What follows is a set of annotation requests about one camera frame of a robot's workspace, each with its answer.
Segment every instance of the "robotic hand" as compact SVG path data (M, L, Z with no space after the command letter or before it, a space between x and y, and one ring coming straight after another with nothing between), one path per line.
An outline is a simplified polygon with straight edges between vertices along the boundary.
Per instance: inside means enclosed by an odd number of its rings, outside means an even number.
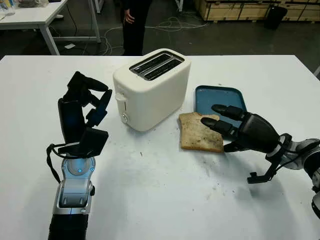
M201 119L211 130L234 139L224 146L226 153L255 150L265 153L265 159L271 163L264 175L251 172L247 182L257 184L270 181L282 167L292 170L303 168L311 178L312 190L316 193L312 199L312 209L320 218L320 140L312 138L294 142L288 133L278 135L272 125L257 114L235 106L215 104L211 108L222 116L241 121L239 128L236 128L225 121L208 117Z
M90 181L98 156L107 139L108 132L93 129L106 116L112 90L80 72L76 72L68 83L68 91L58 100L60 124L65 143L50 144L46 162L58 181L53 215L49 229L49 240L85 240L91 198L95 187ZM90 90L104 92L101 99ZM83 116L82 107L91 103L95 109ZM63 180L53 168L50 153L63 158L61 169Z

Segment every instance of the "blue tray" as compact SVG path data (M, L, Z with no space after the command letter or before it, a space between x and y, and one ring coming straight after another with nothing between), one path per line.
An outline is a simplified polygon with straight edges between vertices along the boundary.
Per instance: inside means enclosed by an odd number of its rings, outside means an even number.
M228 117L221 116L213 111L213 104L232 105L247 111L244 98L238 89L222 86L205 86L201 85L195 89L195 112L200 114L216 114L220 120L239 127L241 122L232 120Z

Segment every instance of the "white toaster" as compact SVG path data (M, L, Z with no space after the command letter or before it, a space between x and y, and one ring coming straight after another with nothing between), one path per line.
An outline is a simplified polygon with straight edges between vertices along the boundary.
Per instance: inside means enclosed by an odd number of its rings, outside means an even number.
M170 49L158 49L113 73L121 120L147 131L184 102L191 62Z

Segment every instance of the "slice of bread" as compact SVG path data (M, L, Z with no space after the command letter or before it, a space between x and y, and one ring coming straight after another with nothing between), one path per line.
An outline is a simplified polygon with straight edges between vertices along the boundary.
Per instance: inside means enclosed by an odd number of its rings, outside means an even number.
M224 142L221 134L202 124L200 120L204 117L219 120L218 115L202 115L197 112L179 115L181 148L223 153Z

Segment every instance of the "toaster knob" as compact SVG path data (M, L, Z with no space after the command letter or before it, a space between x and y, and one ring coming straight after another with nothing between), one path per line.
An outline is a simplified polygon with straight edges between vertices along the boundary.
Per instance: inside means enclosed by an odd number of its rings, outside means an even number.
M128 116L125 113L122 113L121 120L126 124L128 122Z

